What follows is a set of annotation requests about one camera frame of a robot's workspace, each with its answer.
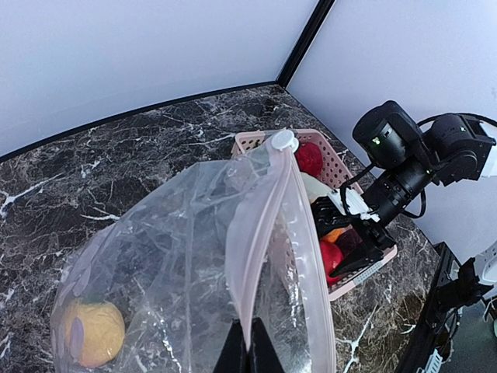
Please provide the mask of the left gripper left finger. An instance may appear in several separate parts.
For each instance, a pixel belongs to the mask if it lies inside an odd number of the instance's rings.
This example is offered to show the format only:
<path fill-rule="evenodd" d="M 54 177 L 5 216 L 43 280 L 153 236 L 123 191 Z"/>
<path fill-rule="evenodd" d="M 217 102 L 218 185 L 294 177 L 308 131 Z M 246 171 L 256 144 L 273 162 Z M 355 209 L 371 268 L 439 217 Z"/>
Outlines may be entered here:
<path fill-rule="evenodd" d="M 242 326 L 238 319 L 234 319 L 213 373 L 245 373 L 248 371 L 248 353 Z"/>

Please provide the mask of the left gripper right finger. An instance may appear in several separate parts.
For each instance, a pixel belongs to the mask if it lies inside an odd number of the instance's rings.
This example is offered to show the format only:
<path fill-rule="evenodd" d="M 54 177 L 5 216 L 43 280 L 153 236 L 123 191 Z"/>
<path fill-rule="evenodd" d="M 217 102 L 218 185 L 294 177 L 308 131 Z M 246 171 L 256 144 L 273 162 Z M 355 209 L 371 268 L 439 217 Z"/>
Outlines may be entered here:
<path fill-rule="evenodd" d="M 248 372 L 284 373 L 280 359 L 260 318 L 252 320 L 251 346 L 248 352 Z"/>

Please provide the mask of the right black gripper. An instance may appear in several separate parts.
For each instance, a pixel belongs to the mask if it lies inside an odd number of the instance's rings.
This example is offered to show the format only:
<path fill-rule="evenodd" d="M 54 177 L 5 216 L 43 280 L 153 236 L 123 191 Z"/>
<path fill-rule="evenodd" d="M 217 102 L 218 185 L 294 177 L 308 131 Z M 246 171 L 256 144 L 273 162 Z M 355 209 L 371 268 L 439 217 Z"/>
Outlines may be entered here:
<path fill-rule="evenodd" d="M 330 277 L 343 277 L 381 261 L 384 251 L 396 244 L 387 229 L 380 223 L 354 219 L 352 226 L 361 238 L 361 242 L 329 273 Z"/>

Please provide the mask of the orange toy tangerine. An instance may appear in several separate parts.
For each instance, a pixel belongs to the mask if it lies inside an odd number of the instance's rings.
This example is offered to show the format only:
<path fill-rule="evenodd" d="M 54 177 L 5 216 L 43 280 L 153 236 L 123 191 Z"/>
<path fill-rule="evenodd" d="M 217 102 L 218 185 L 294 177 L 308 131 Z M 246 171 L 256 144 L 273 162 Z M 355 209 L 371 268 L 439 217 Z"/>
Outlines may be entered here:
<path fill-rule="evenodd" d="M 332 230 L 327 235 L 321 238 L 321 241 L 330 242 L 331 244 L 335 243 L 340 235 L 344 233 L 344 228 L 337 228 Z"/>

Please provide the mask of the clear zip top bag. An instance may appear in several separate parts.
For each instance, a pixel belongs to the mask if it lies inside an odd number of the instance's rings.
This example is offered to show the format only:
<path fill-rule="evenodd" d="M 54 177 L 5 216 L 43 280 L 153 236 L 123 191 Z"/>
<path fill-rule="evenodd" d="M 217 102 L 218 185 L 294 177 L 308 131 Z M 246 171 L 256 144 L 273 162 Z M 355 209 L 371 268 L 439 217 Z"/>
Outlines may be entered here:
<path fill-rule="evenodd" d="M 284 372 L 334 372 L 325 269 L 293 131 L 198 162 L 97 232 L 66 265 L 50 318 L 58 372 L 213 372 L 231 328 L 260 318 Z M 75 299 L 111 302 L 117 356 L 80 366 L 64 344 Z"/>

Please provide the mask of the yellow toy lemon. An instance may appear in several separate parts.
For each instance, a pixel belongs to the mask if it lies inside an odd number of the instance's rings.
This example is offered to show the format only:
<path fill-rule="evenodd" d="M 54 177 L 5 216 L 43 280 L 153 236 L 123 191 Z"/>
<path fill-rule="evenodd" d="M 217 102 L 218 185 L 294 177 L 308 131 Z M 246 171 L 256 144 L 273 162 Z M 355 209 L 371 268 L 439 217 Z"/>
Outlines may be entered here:
<path fill-rule="evenodd" d="M 97 368 L 118 355 L 125 338 L 120 310 L 111 302 L 71 302 L 64 313 L 64 344 L 84 368 Z"/>

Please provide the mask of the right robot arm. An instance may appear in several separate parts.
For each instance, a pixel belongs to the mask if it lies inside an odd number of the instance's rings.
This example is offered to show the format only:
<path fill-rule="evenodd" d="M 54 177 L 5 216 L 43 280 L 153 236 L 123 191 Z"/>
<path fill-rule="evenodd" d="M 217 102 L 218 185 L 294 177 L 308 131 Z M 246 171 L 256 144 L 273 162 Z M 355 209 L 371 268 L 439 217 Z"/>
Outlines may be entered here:
<path fill-rule="evenodd" d="M 319 235 L 347 225 L 362 241 L 332 272 L 349 274 L 379 262 L 393 245 L 388 224 L 406 214 L 416 198 L 426 199 L 431 184 L 448 186 L 461 180 L 478 180 L 496 174 L 496 122 L 474 113 L 444 113 L 413 120 L 395 101 L 368 111 L 353 129 L 354 140 L 364 149 L 370 166 L 381 175 L 362 193 L 347 180 L 314 208 Z M 475 258 L 459 266 L 456 279 L 448 269 L 453 254 L 443 249 L 429 297 L 423 306 L 399 372 L 437 372 L 442 349 L 440 335 L 453 338 L 447 321 L 459 322 L 461 309 L 478 302 L 493 288 L 476 270 Z"/>

